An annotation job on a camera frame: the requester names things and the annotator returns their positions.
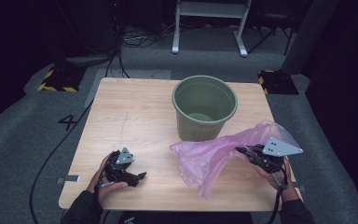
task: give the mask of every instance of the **black cable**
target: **black cable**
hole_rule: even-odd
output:
[[[62,209],[61,220],[63,219],[63,216],[65,216],[65,209]]]
[[[106,67],[105,77],[107,77],[107,73],[109,71],[109,66],[112,64],[114,56],[115,56],[115,54],[113,54],[113,57],[110,58],[109,64]],[[34,187],[36,186],[36,182],[37,182],[39,176],[41,175],[43,169],[45,168],[46,164],[48,163],[49,159],[53,156],[53,154],[57,151],[57,149],[61,146],[61,144],[66,140],[66,138],[74,130],[74,128],[77,126],[77,124],[83,119],[84,115],[90,109],[90,107],[91,107],[93,102],[94,102],[94,99],[92,99],[92,101],[89,103],[87,108],[82,112],[82,114],[80,115],[80,118],[77,120],[77,122],[74,124],[74,126],[68,131],[68,133],[63,137],[63,139],[57,144],[57,146],[50,152],[50,154],[48,155],[48,157],[45,159],[45,161],[43,162],[42,166],[40,167],[39,171],[37,172],[36,178],[34,179],[34,183],[33,183],[32,187],[31,187],[31,192],[30,192],[29,202],[28,202],[29,207],[30,207],[31,216],[32,216],[33,221],[34,221],[35,224],[38,223],[36,215],[34,213],[34,202],[33,202]]]
[[[113,66],[110,66],[110,75],[112,75],[112,77],[115,77],[114,75],[113,75]]]
[[[119,64],[119,66],[121,68],[121,71],[126,75],[127,78],[130,78],[130,76],[127,74],[126,70],[124,69],[124,65],[123,65],[123,62],[121,60],[121,50],[118,51],[117,56],[118,56],[118,64]]]
[[[108,210],[108,211],[106,212],[106,214],[104,215],[104,217],[103,217],[103,224],[106,223],[106,219],[107,219],[107,217],[109,216],[109,213],[110,213],[110,210]]]
[[[283,192],[283,188],[279,188],[277,191],[277,195],[275,197],[274,211],[272,212],[271,218],[269,219],[267,224],[271,224],[272,222],[274,222],[274,219],[277,216],[279,201],[280,201],[282,192]]]
[[[124,24],[124,6],[123,1],[120,0],[106,0],[106,3],[109,8],[109,14],[111,16],[113,28],[115,30],[116,35],[122,35],[124,32],[125,24]]]
[[[278,166],[275,162],[271,162],[270,164],[273,164],[276,167],[279,167],[281,169],[281,171],[283,172],[283,183],[285,185],[287,185],[287,173],[286,173],[286,164],[283,163],[284,169],[280,166]],[[281,198],[281,194],[283,192],[283,187],[279,187],[279,189],[277,190],[277,194],[275,196],[275,204],[274,204],[274,210],[272,212],[271,217],[269,218],[269,221],[267,224],[271,224],[272,222],[274,222],[275,217],[277,216],[278,213],[278,207],[279,207],[279,202],[280,202],[280,198]]]
[[[106,164],[109,162],[109,160],[107,160],[105,162],[105,164],[103,165],[103,169],[100,172],[100,175],[98,176],[97,182],[95,183],[94,186],[94,198],[98,201],[98,194],[100,192],[100,188],[99,186],[103,183],[103,178],[106,177],[106,175],[103,175],[104,169],[106,168]]]
[[[140,35],[139,34],[140,31],[128,31],[124,35],[124,38],[123,38],[124,46],[128,47],[128,48],[146,48],[150,45],[153,45],[157,41],[164,39],[165,37],[167,37],[169,35],[173,35],[174,31],[167,35],[165,33],[170,31],[172,28],[174,28],[174,25],[175,25],[175,22],[173,24],[171,24],[170,26],[168,26],[167,28],[165,28],[161,32],[161,35],[153,35],[153,34]],[[134,40],[139,40],[139,43],[137,43],[137,44],[130,43],[130,41],[134,41]]]
[[[105,57],[102,58],[102,59],[96,59],[96,60],[91,60],[91,61],[86,61],[86,62],[79,62],[79,63],[76,63],[76,62],[69,62],[69,63],[73,64],[76,67],[89,67],[89,66],[94,66],[94,65],[97,65],[97,64],[105,63],[105,62],[109,61],[112,57],[114,57],[115,50],[116,50],[116,48],[118,48],[118,45],[117,45],[118,41],[116,43],[115,49],[113,49],[112,51],[102,52],[102,51],[98,51],[98,50],[90,48],[88,45],[86,45],[84,43],[84,41],[77,34],[74,26],[71,24],[71,22],[69,21],[68,17],[65,15],[62,7],[57,2],[57,0],[54,0],[54,2],[56,4],[57,8],[59,9],[59,11],[61,12],[62,16],[64,17],[66,23],[68,24],[68,26],[72,30],[72,33],[75,35],[76,39],[79,41],[79,43],[82,44],[85,49],[88,49],[91,52],[105,55]],[[118,29],[119,28],[118,27],[114,27],[114,28],[115,28],[114,29],[115,38],[118,39],[118,37],[119,37],[119,34],[118,34],[119,30]]]

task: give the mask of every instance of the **gray carpet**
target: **gray carpet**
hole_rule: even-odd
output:
[[[284,61],[285,39],[278,32],[247,58],[242,58],[232,29],[188,30],[182,33],[177,55],[171,54],[172,36],[146,48],[122,48],[122,60],[129,76],[140,70],[170,71],[171,79],[209,75],[225,81],[257,82],[257,72],[279,69]],[[260,36],[246,30],[245,46]],[[79,92],[38,91],[51,64],[34,74],[24,87],[26,96],[0,115],[0,223],[33,223],[29,194],[44,160],[67,134],[58,121],[72,114],[75,120],[94,92],[94,80],[107,63],[89,67]],[[109,76],[122,77],[114,59]],[[145,77],[151,78],[150,72]],[[358,223],[358,195],[344,167],[326,140],[307,98],[308,79],[293,76],[299,95],[267,95],[275,121],[286,128],[304,149],[291,158],[306,206],[317,223]],[[57,178],[67,175],[86,122],[87,114],[57,148],[34,189],[34,211],[39,223],[59,223],[58,206],[62,185]],[[120,212],[109,214],[106,223],[116,223]],[[267,223],[270,213],[252,213],[255,223]]]

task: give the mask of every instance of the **white shelf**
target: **white shelf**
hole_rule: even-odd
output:
[[[181,16],[242,18],[245,4],[181,2]]]

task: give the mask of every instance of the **pink plastic bag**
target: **pink plastic bag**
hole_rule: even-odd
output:
[[[205,142],[179,142],[171,145],[178,160],[181,177],[190,187],[198,186],[199,196],[208,198],[214,181],[225,166],[231,152],[249,162],[235,147],[265,145],[270,137],[294,147],[298,143],[282,126],[272,121],[262,121],[252,129],[241,133],[223,136]]]

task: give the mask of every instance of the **black wire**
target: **black wire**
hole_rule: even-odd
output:
[[[100,172],[100,175],[98,176],[98,179],[97,179],[97,182],[95,183],[95,186],[94,186],[94,197],[98,200],[98,194],[100,192],[100,188],[99,186],[101,185],[100,183],[102,183],[103,181],[103,178],[106,177],[106,175],[103,175],[103,172],[104,172],[104,169],[106,167],[106,164],[109,162],[109,160],[107,160],[105,162],[105,164],[103,165],[103,169],[101,170]]]
[[[287,185],[287,173],[286,173],[286,164],[283,163],[283,166],[284,166],[284,169],[281,167],[281,166],[278,166],[276,163],[272,162],[271,164],[273,164],[274,166],[276,167],[279,167],[281,169],[281,171],[283,172],[283,182],[284,184]],[[275,217],[277,216],[277,213],[278,213],[278,206],[279,206],[279,201],[280,201],[280,198],[281,198],[281,194],[283,192],[283,187],[279,187],[278,191],[277,191],[277,194],[275,196],[275,204],[274,204],[274,210],[272,212],[272,215],[271,217],[269,218],[269,221],[267,224],[271,224]]]
[[[106,223],[106,219],[107,217],[109,216],[109,213],[110,213],[110,210],[106,212],[106,214],[104,215],[104,218],[103,218],[103,224]]]
[[[74,128],[77,126],[77,124],[79,123],[79,121],[82,120],[82,118],[84,117],[84,115],[86,114],[86,112],[89,110],[89,108],[91,107],[92,103],[94,102],[94,100],[92,100],[89,105],[87,106],[87,108],[83,111],[83,113],[80,115],[80,118],[77,120],[77,122],[74,124],[74,126],[71,128],[71,130],[69,130],[69,132],[63,137],[63,139],[59,142],[59,144],[57,144],[57,146],[50,152],[50,154],[48,155],[48,157],[45,159],[45,161],[43,162],[42,166],[40,167],[39,171],[37,172],[36,178],[34,179],[34,183],[31,187],[31,192],[30,192],[30,197],[29,197],[29,206],[30,206],[30,211],[31,211],[31,215],[32,218],[34,220],[34,223],[38,223],[37,219],[36,219],[36,215],[34,214],[34,205],[33,205],[33,197],[34,197],[34,187],[36,185],[37,179],[39,178],[40,174],[42,173],[43,169],[45,168],[46,164],[48,163],[49,159],[51,158],[51,156],[57,151],[57,149],[61,146],[61,144],[65,141],[65,139],[69,136],[69,134],[74,130]]]
[[[117,56],[118,56],[118,64],[120,65],[121,71],[126,75],[127,78],[130,78],[130,76],[127,74],[126,70],[124,69],[124,65],[121,60],[121,50],[118,51]]]
[[[110,66],[110,75],[112,75],[112,77],[115,77],[114,75],[113,75],[113,66]]]
[[[61,220],[63,219],[63,216],[65,216],[65,210],[64,209],[62,209]]]
[[[63,9],[62,7],[60,6],[60,4],[57,2],[57,0],[54,0],[56,6],[58,7],[58,9],[60,10],[62,16],[64,17],[66,23],[68,24],[68,26],[70,27],[70,29],[72,30],[73,34],[75,35],[76,39],[79,41],[79,43],[81,43],[83,45],[83,47],[85,49],[88,49],[90,50],[91,52],[94,52],[94,53],[98,53],[98,54],[105,54],[105,57],[102,58],[102,59],[97,59],[97,60],[91,60],[91,61],[87,61],[87,62],[81,62],[81,63],[75,63],[75,62],[69,62],[71,64],[73,64],[74,66],[76,67],[89,67],[89,66],[94,66],[94,65],[97,65],[97,64],[101,64],[101,63],[105,63],[107,61],[109,61],[112,57],[114,57],[114,54],[115,54],[115,50],[116,48],[118,47],[118,45],[115,47],[115,49],[113,49],[112,51],[98,51],[98,50],[95,50],[95,49],[92,49],[90,48],[88,45],[86,45],[84,43],[84,41],[80,38],[80,36],[77,34],[74,26],[71,24],[71,22],[69,21],[68,17],[65,15],[65,13],[63,12]],[[114,29],[114,34],[115,34],[115,38],[118,39],[118,33],[119,33],[119,30],[117,28],[117,30]]]
[[[164,39],[165,37],[167,37],[169,35],[173,35],[174,32],[172,32],[171,34],[167,34],[167,35],[165,35],[165,33],[170,31],[172,28],[174,28],[174,25],[175,25],[175,23],[173,23],[170,26],[168,26],[164,31],[162,31],[161,35],[151,35],[151,34],[140,35],[139,34],[140,31],[139,32],[138,31],[128,31],[124,35],[125,36],[125,38],[124,38],[124,46],[128,47],[128,48],[146,48],[146,47],[149,47],[150,45],[153,45],[157,41],[159,41],[161,39]],[[137,43],[137,44],[129,43],[130,41],[133,41],[135,39],[139,39],[139,43]]]
[[[271,215],[271,218],[268,221],[268,224],[271,224],[272,222],[274,222],[274,219],[277,216],[279,201],[280,201],[280,197],[281,197],[282,192],[283,192],[283,188],[279,188],[278,191],[277,191],[277,195],[275,196],[274,211],[272,212],[272,215]]]

